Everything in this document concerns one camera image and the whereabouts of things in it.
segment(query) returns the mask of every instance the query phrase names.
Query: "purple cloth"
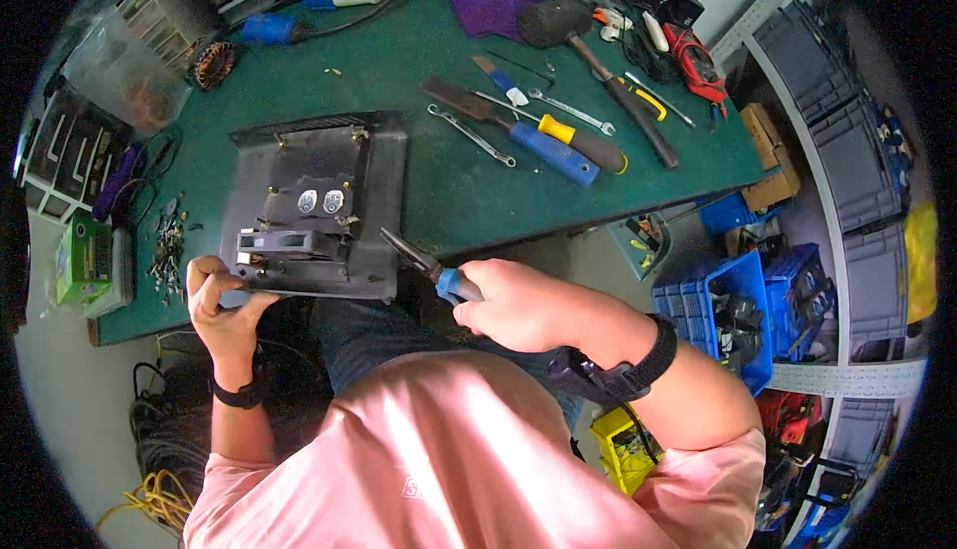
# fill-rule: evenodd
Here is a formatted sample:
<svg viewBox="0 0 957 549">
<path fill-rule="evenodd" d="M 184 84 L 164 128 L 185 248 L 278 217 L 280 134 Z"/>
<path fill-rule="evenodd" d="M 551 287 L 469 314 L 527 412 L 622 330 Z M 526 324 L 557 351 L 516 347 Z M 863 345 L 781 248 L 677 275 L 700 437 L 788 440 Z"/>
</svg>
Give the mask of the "purple cloth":
<svg viewBox="0 0 957 549">
<path fill-rule="evenodd" d="M 488 34 L 501 34 L 523 43 L 515 16 L 526 5 L 542 3 L 543 0 L 449 0 L 465 35 L 477 38 Z"/>
</svg>

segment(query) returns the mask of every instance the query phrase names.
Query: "green workbench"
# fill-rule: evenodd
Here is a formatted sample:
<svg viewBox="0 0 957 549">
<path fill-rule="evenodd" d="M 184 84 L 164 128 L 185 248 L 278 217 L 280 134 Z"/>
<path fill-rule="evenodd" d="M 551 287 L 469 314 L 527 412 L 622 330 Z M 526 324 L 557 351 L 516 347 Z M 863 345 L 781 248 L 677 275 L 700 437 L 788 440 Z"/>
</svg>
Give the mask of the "green workbench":
<svg viewBox="0 0 957 549">
<path fill-rule="evenodd" d="M 366 7 L 315 12 L 299 5 L 285 10 L 317 26 L 341 23 L 364 11 Z M 617 45 L 599 38 L 597 28 L 584 39 L 617 74 L 637 69 L 626 63 Z M 628 156 L 628 170 L 622 175 L 603 173 L 590 188 L 582 188 L 514 146 L 497 126 L 474 125 L 479 135 L 518 160 L 516 167 L 508 168 L 446 121 L 426 113 L 432 101 L 416 85 L 430 74 L 501 97 L 470 58 L 483 49 L 540 71 L 547 54 L 557 76 L 550 95 L 616 125 L 614 140 Z M 544 79 L 490 58 L 525 90 L 546 89 Z M 341 71 L 341 77 L 333 68 Z M 658 125 L 680 160 L 673 171 L 661 166 L 640 131 L 570 48 L 543 52 L 500 36 L 468 39 L 447 0 L 401 0 L 376 19 L 333 36 L 291 47 L 243 49 L 222 86 L 205 94 L 194 91 L 186 102 L 179 117 L 183 145 L 172 169 L 158 183 L 159 196 L 137 232 L 136 300 L 102 316 L 97 338 L 106 345 L 187 321 L 179 298 L 163 306 L 164 290 L 154 291 L 152 277 L 144 276 L 155 243 L 150 225 L 168 199 L 185 191 L 180 210 L 188 211 L 189 223 L 202 223 L 204 229 L 185 234 L 184 281 L 187 260 L 218 253 L 237 157 L 227 133 L 235 129 L 351 111 L 406 112 L 409 147 L 402 232 L 427 252 L 455 256 L 614 221 L 762 178 L 751 137 L 730 103 L 725 103 L 727 123 L 711 134 L 705 100 L 678 83 L 658 91 L 698 125 L 691 129 L 677 117 Z M 540 115 L 549 107 L 531 101 L 525 109 Z M 589 127 L 558 110 L 551 112 L 567 124 Z"/>
</svg>

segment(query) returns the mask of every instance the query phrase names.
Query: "pink t-shirt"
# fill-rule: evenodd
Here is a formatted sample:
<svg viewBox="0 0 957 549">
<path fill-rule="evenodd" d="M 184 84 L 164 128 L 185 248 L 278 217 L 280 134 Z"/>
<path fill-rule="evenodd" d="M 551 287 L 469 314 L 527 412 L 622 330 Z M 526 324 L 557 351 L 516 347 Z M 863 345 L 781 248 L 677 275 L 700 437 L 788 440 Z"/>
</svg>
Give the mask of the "pink t-shirt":
<svg viewBox="0 0 957 549">
<path fill-rule="evenodd" d="M 744 547 L 765 441 L 669 449 L 634 498 L 568 447 L 558 403 L 509 361 L 410 354 L 329 407 L 280 466 L 212 454 L 185 546 Z"/>
</svg>

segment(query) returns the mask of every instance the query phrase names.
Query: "combination wrench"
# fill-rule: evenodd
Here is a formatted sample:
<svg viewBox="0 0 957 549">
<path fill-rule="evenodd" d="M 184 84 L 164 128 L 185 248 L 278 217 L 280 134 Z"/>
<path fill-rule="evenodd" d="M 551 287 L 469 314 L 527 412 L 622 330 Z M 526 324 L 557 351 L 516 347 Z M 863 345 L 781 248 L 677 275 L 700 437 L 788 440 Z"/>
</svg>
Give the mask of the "combination wrench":
<svg viewBox="0 0 957 549">
<path fill-rule="evenodd" d="M 500 160 L 501 162 L 505 163 L 506 166 L 509 166 L 509 167 L 515 166 L 515 158 L 509 157 L 508 155 L 504 153 L 498 152 L 495 149 L 495 147 L 489 144 L 488 142 L 486 142 L 482 136 L 478 136 L 475 132 L 469 129 L 467 125 L 462 124 L 458 119 L 456 119 L 456 116 L 452 115 L 451 113 L 446 113 L 445 111 L 442 111 L 441 109 L 439 109 L 436 103 L 432 103 L 431 105 L 426 107 L 426 111 L 433 114 L 434 116 L 442 118 L 449 124 L 454 125 L 457 130 L 459 130 L 462 134 L 469 136 L 469 139 L 471 139 L 472 142 L 474 142 L 475 144 L 478 144 L 479 148 L 485 150 L 485 152 L 492 155 L 492 157 L 495 160 Z"/>
<path fill-rule="evenodd" d="M 539 101 L 545 101 L 546 103 L 548 103 L 549 105 L 551 105 L 551 106 L 553 106 L 553 107 L 558 107 L 558 108 L 561 109 L 562 111 L 565 111 L 566 113 L 569 113 L 570 115 L 573 115 L 573 116 L 579 118 L 582 122 L 585 122 L 585 123 L 588 124 L 588 125 L 593 125 L 593 126 L 595 126 L 595 127 L 598 128 L 599 130 L 601 130 L 601 133 L 604 134 L 605 136 L 611 136 L 611 135 L 615 134 L 615 126 L 614 126 L 614 125 L 611 125 L 611 124 L 609 124 L 608 122 L 600 122 L 599 120 L 593 118 L 592 116 L 590 116 L 589 114 L 585 113 L 584 111 L 579 111 L 578 109 L 575 109 L 574 107 L 572 107 L 572 106 L 570 106 L 570 105 L 567 105 L 567 104 L 565 104 L 565 103 L 562 102 L 562 101 L 556 101 L 555 99 L 553 99 L 553 98 L 551 98 L 551 97 L 546 97 L 545 95 L 542 94 L 542 91 L 539 90 L 539 89 L 537 89 L 537 88 L 533 88 L 533 89 L 529 90 L 529 91 L 528 91 L 528 95 L 529 95 L 532 99 L 538 99 Z"/>
</svg>

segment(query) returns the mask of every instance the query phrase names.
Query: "gray plastic bin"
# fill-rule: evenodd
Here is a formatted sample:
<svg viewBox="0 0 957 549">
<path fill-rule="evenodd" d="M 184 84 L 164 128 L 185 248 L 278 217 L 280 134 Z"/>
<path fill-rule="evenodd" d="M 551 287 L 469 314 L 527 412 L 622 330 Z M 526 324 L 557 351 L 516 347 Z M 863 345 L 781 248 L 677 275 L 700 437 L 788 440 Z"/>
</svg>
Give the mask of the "gray plastic bin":
<svg viewBox="0 0 957 549">
<path fill-rule="evenodd" d="M 831 422 L 837 431 L 828 457 L 867 476 L 877 467 L 893 415 L 894 400 L 844 399 L 837 422 Z"/>
<path fill-rule="evenodd" d="M 844 238 L 851 287 L 851 338 L 893 340 L 907 335 L 907 250 L 903 224 Z"/>
<path fill-rule="evenodd" d="M 901 212 L 869 102 L 857 97 L 810 128 L 842 232 Z"/>
<path fill-rule="evenodd" d="M 754 37 L 791 91 L 806 123 L 815 123 L 858 94 L 854 74 L 803 1 L 794 1 L 773 14 Z"/>
</svg>

